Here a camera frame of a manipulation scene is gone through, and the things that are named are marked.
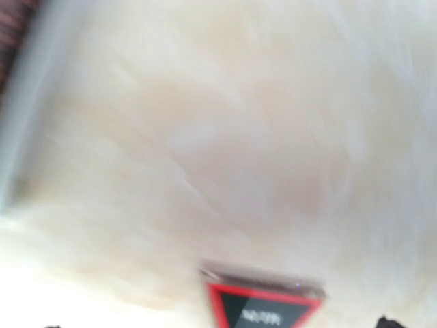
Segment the aluminium poker chip case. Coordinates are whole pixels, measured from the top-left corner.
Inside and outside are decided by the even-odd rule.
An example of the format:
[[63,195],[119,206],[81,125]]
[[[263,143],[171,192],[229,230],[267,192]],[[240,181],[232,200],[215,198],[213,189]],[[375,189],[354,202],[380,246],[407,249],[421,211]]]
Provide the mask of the aluminium poker chip case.
[[1,2],[1,212],[33,171],[50,98],[89,5]]

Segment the black pink triangular button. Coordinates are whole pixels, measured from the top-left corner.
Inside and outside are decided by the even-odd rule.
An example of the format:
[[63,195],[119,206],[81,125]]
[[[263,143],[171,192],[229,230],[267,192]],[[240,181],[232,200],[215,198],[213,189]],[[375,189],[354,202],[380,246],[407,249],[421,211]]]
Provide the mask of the black pink triangular button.
[[302,327],[325,302],[311,280],[204,261],[204,281],[216,327]]

